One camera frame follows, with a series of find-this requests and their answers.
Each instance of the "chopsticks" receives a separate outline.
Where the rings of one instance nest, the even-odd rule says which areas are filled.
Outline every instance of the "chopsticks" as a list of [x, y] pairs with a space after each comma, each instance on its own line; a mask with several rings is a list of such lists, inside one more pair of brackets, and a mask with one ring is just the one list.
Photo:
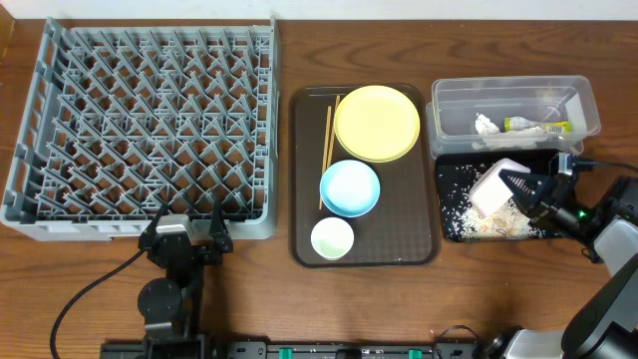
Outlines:
[[[335, 101], [335, 115], [337, 114], [337, 107], [341, 102], [341, 96], [337, 96], [337, 100]], [[332, 163], [332, 150], [335, 146], [335, 127], [334, 124], [331, 125], [332, 119], [332, 106], [328, 106], [328, 114], [326, 116], [326, 137], [323, 142], [323, 163], [321, 168], [321, 176], [326, 173], [326, 170], [330, 168], [330, 164]], [[319, 209], [323, 205], [323, 199], [321, 198], [321, 194], [319, 194]]]

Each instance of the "yellow plate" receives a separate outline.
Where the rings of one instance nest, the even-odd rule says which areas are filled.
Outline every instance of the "yellow plate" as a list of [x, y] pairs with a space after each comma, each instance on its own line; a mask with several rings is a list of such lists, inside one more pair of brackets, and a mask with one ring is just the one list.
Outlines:
[[415, 105], [386, 86], [351, 92], [337, 108], [335, 135], [352, 156], [373, 163], [405, 155], [419, 137], [421, 121]]

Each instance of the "gray dish rack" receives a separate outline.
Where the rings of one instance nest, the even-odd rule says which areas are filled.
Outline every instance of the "gray dish rack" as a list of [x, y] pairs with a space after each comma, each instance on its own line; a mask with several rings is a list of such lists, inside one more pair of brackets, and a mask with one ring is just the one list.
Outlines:
[[207, 238], [275, 230], [270, 26], [62, 28], [49, 19], [0, 220], [38, 240], [139, 235], [163, 203]]

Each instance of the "bowl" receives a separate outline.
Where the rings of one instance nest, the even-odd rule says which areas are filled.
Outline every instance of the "bowl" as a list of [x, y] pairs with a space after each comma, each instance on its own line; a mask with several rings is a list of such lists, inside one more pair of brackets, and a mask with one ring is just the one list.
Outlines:
[[355, 233], [347, 221], [328, 217], [321, 219], [310, 233], [313, 249], [328, 260], [346, 255], [355, 241]]
[[344, 217], [370, 211], [381, 194], [379, 178], [372, 169], [354, 160], [332, 165], [319, 183], [321, 198], [328, 209]]

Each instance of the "wood surface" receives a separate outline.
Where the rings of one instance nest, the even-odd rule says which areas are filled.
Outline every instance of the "wood surface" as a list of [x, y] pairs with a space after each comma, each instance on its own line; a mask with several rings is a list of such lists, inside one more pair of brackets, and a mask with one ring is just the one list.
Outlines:
[[9, 39], [13, 34], [13, 24], [15, 24], [13, 17], [0, 5], [0, 65], [2, 64], [2, 59], [4, 59], [7, 54]]
[[[72, 26], [217, 25], [215, 21], [76, 21]], [[44, 22], [19, 20], [0, 66], [0, 183], [15, 139]], [[510, 325], [561, 329], [608, 280], [574, 241], [444, 243], [430, 266], [310, 270], [288, 251], [289, 100], [307, 86], [408, 83], [431, 97], [441, 78], [583, 75], [602, 121], [585, 142], [598, 160], [638, 164], [638, 23], [281, 22], [279, 207], [274, 237], [235, 242], [206, 271], [203, 328], [273, 341], [432, 342], [454, 324], [481, 336]], [[621, 171], [583, 176], [594, 204]], [[134, 239], [37, 242], [0, 228], [0, 357], [47, 358], [51, 326], [67, 301], [137, 251]], [[140, 289], [162, 276], [139, 259], [69, 312], [63, 358], [95, 358], [109, 339], [140, 339]]]

